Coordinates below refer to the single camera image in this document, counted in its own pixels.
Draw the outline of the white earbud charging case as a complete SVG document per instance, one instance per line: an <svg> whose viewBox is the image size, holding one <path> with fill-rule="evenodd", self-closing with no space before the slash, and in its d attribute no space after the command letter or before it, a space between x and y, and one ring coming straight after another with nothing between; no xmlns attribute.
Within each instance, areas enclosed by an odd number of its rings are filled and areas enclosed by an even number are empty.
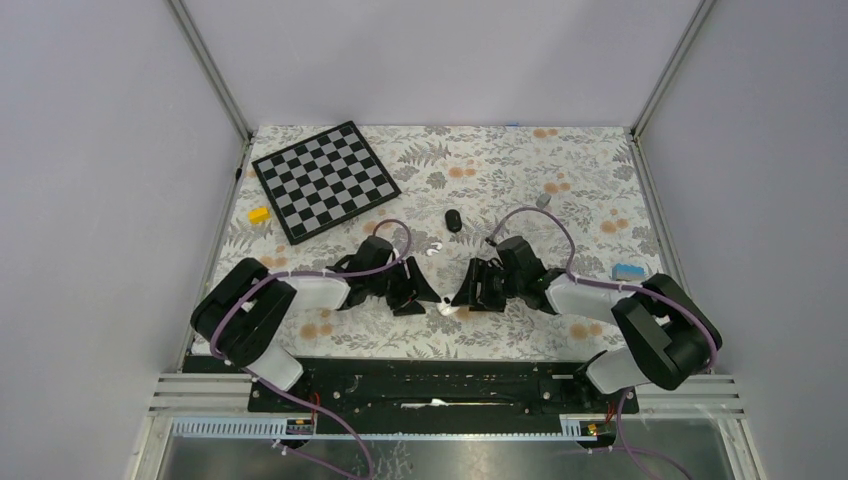
<svg viewBox="0 0 848 480"><path fill-rule="evenodd" d="M449 297L443 297L442 301L439 303L437 307L437 311L442 316L450 316L455 314L459 310L459 307L452 305L452 300Z"/></svg>

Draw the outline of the black earbud charging case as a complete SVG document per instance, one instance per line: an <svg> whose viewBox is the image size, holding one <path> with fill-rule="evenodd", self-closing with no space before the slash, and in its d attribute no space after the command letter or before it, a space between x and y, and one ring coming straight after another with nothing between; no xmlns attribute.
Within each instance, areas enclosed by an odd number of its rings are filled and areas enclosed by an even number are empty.
<svg viewBox="0 0 848 480"><path fill-rule="evenodd" d="M458 233L463 228L461 214L456 209L449 209L444 214L446 229L451 233Z"/></svg>

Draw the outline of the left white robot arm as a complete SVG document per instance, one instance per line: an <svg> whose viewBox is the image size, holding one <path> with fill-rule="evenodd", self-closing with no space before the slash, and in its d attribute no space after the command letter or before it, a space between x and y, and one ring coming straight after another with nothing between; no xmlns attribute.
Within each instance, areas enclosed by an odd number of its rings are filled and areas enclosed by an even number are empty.
<svg viewBox="0 0 848 480"><path fill-rule="evenodd" d="M211 352L272 386L288 411L309 401L303 366L274 338L284 317L304 310L344 311L382 298L395 316L424 313L439 303L414 257L402 258L385 239L369 236L352 255L321 272L272 274L257 259L241 260L200 302L190 325Z"/></svg>

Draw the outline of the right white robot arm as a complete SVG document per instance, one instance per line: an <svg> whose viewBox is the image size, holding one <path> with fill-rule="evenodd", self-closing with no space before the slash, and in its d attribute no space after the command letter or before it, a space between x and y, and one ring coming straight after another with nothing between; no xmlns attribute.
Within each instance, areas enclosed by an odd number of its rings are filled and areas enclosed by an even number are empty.
<svg viewBox="0 0 848 480"><path fill-rule="evenodd" d="M605 282L547 268L520 236L502 241L491 260L473 258L453 296L454 307L502 312L510 299L549 315L577 315L620 330L625 345L584 363L575 402L597 412L613 394L653 384L672 391L707 370L723 344L718 330L670 276L641 283Z"/></svg>

